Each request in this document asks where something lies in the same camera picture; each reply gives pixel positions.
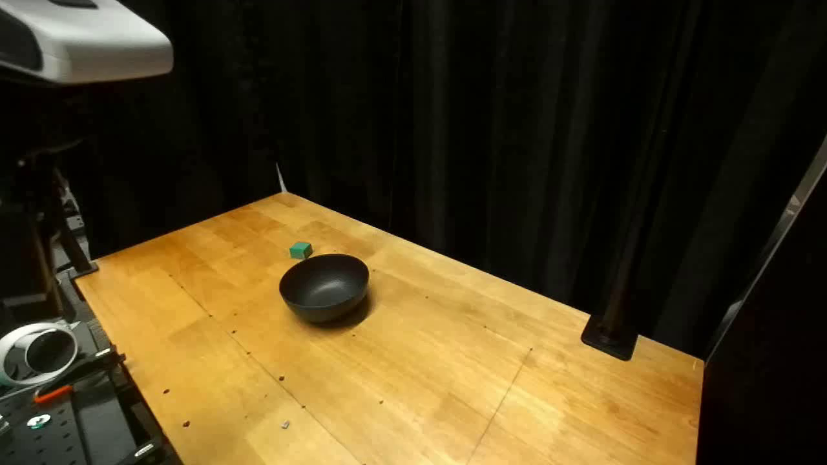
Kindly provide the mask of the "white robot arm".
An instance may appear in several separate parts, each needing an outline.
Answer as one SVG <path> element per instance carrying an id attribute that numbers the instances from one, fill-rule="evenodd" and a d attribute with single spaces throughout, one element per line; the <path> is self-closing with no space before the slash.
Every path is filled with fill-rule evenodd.
<path id="1" fill-rule="evenodd" d="M 173 44 L 121 0 L 0 0 L 0 67 L 56 85 L 169 76 Z"/>

